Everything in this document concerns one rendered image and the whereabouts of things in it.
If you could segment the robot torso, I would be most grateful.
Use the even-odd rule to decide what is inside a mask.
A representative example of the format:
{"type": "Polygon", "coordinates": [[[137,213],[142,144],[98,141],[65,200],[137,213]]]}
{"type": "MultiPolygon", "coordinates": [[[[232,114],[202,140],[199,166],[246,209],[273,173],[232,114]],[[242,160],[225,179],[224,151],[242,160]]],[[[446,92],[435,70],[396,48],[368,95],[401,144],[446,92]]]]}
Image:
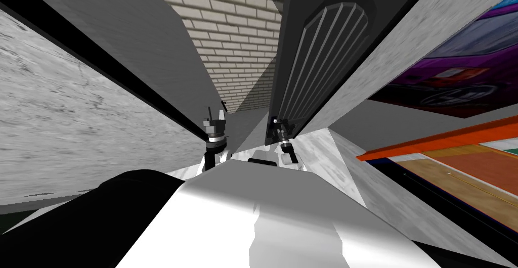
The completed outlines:
{"type": "Polygon", "coordinates": [[[182,184],[116,268],[440,268],[329,179],[228,160],[182,184]]]}

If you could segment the dark ribbed door leaf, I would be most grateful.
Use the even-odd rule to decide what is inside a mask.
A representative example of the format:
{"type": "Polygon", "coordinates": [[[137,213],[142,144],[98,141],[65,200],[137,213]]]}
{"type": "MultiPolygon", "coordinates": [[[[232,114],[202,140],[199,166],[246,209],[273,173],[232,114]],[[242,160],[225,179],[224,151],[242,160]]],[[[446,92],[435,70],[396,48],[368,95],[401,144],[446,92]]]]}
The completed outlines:
{"type": "Polygon", "coordinates": [[[418,0],[285,0],[265,144],[274,118],[294,139],[418,0]]]}

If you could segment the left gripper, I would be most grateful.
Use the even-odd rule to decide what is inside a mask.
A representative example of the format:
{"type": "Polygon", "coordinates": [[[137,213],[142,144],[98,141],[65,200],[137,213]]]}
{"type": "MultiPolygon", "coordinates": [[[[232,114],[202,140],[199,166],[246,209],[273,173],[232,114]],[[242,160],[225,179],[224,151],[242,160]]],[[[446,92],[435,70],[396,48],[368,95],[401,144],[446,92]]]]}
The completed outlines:
{"type": "Polygon", "coordinates": [[[211,108],[208,106],[208,119],[203,121],[205,132],[210,140],[224,137],[226,128],[226,104],[221,101],[222,109],[220,110],[220,119],[212,119],[211,108]]]}

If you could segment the purple car wall picture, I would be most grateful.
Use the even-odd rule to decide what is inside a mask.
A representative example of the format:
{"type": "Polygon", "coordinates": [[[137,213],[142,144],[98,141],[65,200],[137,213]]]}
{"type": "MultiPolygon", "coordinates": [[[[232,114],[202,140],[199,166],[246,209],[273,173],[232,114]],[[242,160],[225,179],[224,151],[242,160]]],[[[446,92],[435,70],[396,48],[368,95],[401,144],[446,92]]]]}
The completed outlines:
{"type": "Polygon", "coordinates": [[[370,100],[469,118],[518,104],[518,0],[502,0],[370,100]]]}

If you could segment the orange and wood board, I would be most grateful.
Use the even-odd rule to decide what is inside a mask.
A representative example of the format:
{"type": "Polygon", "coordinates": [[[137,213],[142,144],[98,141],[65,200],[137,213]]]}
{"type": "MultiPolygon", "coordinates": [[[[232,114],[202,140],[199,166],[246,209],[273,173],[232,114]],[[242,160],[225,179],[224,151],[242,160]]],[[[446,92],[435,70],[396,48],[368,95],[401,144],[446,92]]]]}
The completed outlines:
{"type": "Polygon", "coordinates": [[[518,115],[358,157],[518,265],[518,115]]]}

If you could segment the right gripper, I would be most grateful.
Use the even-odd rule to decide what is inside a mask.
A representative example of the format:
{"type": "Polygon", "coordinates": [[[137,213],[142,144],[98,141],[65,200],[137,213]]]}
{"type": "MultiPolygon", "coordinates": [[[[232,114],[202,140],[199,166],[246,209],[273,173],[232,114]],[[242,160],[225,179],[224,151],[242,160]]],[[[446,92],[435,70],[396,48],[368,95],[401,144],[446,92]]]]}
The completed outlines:
{"type": "Polygon", "coordinates": [[[287,141],[295,129],[295,124],[290,123],[288,119],[278,119],[279,123],[274,124],[273,121],[269,125],[269,138],[277,141],[287,141]]]}

